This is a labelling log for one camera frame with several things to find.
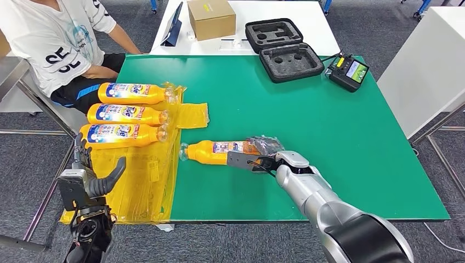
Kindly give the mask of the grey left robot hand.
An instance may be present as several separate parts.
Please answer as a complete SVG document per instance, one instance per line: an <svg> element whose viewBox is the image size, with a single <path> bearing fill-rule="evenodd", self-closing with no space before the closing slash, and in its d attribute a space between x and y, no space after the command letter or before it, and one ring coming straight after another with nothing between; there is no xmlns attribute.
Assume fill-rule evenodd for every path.
<svg viewBox="0 0 465 263"><path fill-rule="evenodd" d="M90 198L101 197L112 191L127 166L126 157L120 157L113 171L105 178L97 178L93 170L91 152L92 148L86 146L86 139L82 133L78 133L74 140L74 162L73 169L84 170L85 179L84 189Z"/></svg>

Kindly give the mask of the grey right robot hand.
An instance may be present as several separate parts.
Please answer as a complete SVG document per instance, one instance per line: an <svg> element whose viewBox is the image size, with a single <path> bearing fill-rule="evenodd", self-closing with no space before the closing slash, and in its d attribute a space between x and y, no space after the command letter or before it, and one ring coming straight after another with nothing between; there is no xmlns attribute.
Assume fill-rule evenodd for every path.
<svg viewBox="0 0 465 263"><path fill-rule="evenodd" d="M269 137L265 135L252 136L247 138L258 152L263 156L275 156L278 152L284 151L285 148L276 137Z"/></svg>

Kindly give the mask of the person's right hand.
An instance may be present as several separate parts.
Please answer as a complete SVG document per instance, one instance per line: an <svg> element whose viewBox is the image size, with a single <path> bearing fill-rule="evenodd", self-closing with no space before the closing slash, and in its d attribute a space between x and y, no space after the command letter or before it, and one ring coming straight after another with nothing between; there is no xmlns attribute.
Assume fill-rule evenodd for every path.
<svg viewBox="0 0 465 263"><path fill-rule="evenodd" d="M82 76L89 79L116 79L118 73L104 66L92 65Z"/></svg>

